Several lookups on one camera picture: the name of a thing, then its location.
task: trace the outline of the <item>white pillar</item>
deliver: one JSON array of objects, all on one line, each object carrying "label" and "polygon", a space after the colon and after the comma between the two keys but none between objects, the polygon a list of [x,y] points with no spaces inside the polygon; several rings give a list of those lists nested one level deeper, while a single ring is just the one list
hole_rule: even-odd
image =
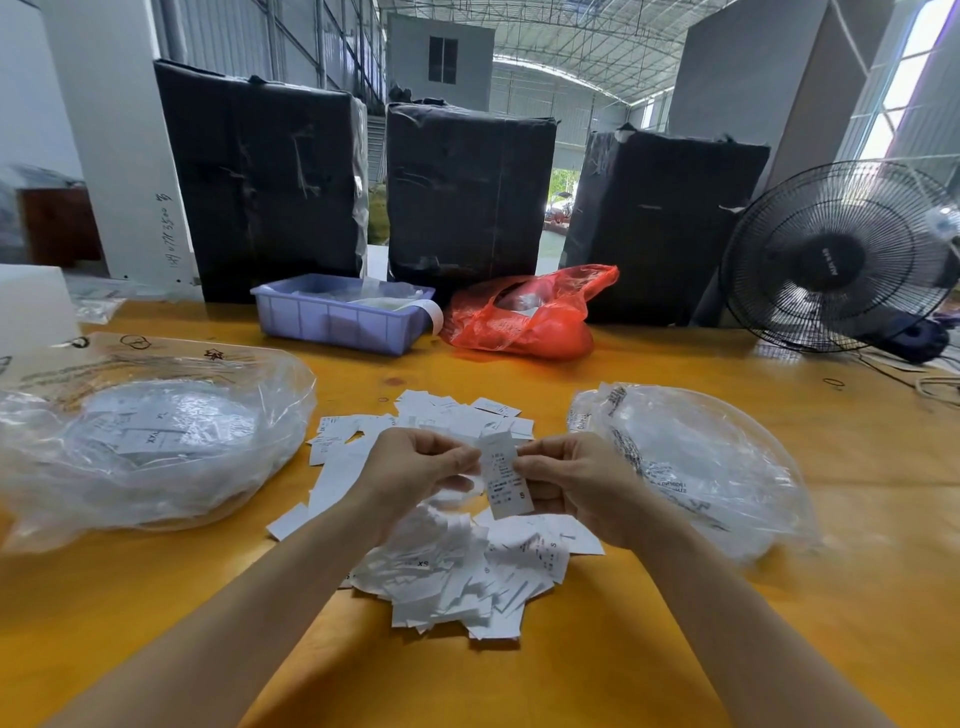
[{"label": "white pillar", "polygon": [[110,275],[199,298],[150,0],[39,0]]}]

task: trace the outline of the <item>packing tape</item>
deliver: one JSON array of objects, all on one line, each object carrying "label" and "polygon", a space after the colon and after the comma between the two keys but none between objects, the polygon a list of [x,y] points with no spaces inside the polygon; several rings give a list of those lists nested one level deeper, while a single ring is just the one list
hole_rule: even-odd
[{"label": "packing tape", "polygon": [[411,301],[406,305],[402,305],[397,309],[397,311],[402,311],[404,308],[409,308],[412,305],[416,306],[417,308],[422,308],[430,315],[430,320],[433,322],[434,336],[439,334],[444,329],[444,312],[436,303],[430,301],[430,299]]}]

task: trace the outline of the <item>electric fan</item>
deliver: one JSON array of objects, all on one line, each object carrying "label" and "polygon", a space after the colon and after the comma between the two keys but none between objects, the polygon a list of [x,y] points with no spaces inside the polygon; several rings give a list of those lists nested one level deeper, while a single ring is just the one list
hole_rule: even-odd
[{"label": "electric fan", "polygon": [[960,279],[960,210],[921,172],[843,161],[802,172],[750,205],[720,264],[736,320],[801,352],[876,346],[938,356],[925,317]]}]

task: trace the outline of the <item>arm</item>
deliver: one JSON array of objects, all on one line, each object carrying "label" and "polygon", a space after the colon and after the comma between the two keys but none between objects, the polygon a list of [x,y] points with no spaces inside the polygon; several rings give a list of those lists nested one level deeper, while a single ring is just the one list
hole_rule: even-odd
[{"label": "arm", "polygon": [[636,554],[738,728],[893,725],[599,437],[547,438],[520,455],[541,510],[572,512]]},{"label": "arm", "polygon": [[380,435],[339,503],[108,673],[45,728],[233,728],[349,571],[420,500],[469,489],[479,451],[432,432]]}]

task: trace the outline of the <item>table surface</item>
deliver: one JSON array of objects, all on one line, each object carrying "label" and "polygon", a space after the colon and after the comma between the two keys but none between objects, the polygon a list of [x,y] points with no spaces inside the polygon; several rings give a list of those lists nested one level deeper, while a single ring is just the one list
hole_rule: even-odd
[{"label": "table surface", "polygon": [[[822,548],[776,549],[748,577],[900,725],[956,723],[960,413],[866,367],[758,356],[744,331],[649,328],[596,329],[593,354],[570,363],[453,350],[427,336],[389,359],[265,339],[252,307],[198,303],[128,303],[106,329],[287,349],[317,376],[315,422],[393,411],[407,388],[522,407],[538,436],[562,432],[573,393],[601,380],[726,400],[797,459],[824,534]],[[308,450],[222,522],[90,534],[0,559],[0,722],[35,725],[273,547],[264,526],[317,477]],[[392,630],[389,605],[339,592],[244,722],[442,724],[728,723],[650,577],[614,548],[571,559],[563,585],[528,605],[517,645],[470,643],[458,624],[422,638]]]}]

